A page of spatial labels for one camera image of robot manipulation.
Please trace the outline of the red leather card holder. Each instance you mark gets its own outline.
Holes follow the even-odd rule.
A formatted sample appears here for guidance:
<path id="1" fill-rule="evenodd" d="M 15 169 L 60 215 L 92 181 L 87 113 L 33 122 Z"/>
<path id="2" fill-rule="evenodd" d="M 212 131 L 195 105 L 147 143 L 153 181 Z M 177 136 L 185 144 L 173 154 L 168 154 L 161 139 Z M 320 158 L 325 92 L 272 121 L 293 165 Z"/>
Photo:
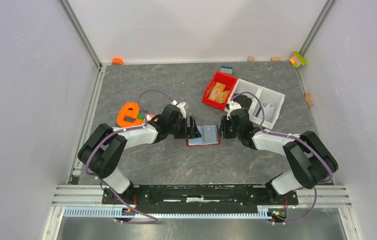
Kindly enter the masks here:
<path id="1" fill-rule="evenodd" d="M 219 127 L 217 125 L 202 125 L 198 126 L 197 129 L 201 137 L 187 139 L 187 147 L 203 147 L 221 144 L 221 138 L 218 134 Z"/>

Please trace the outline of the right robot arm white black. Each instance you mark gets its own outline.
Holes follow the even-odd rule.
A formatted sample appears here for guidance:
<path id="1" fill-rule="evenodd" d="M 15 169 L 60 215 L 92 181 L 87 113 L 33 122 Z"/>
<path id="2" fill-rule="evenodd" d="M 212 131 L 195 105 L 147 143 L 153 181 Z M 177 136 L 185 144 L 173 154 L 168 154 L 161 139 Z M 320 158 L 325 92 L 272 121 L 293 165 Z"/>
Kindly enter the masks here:
<path id="1" fill-rule="evenodd" d="M 218 134 L 224 139 L 238 139 L 247 148 L 286 157 L 290 170 L 266 183 L 265 198 L 271 204 L 280 203 L 288 192 L 300 188 L 311 190 L 316 185 L 331 182 L 339 169 L 315 132 L 285 134 L 263 129 L 254 126 L 243 108 L 221 117 Z"/>

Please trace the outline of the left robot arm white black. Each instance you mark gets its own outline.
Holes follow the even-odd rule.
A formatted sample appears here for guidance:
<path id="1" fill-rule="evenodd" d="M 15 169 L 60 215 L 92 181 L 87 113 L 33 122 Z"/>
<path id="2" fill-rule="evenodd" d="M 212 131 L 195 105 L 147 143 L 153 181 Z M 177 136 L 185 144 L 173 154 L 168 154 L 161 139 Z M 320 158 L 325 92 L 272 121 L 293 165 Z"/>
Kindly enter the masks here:
<path id="1" fill-rule="evenodd" d="M 168 104 L 162 113 L 147 123 L 120 128 L 100 124 L 77 153 L 77 159 L 85 165 L 86 173 L 94 174 L 114 192 L 122 204 L 134 197 L 131 181 L 119 170 L 118 164 L 124 150 L 147 144 L 156 144 L 169 135 L 175 139 L 201 138 L 195 117 L 186 113 L 185 103 Z"/>

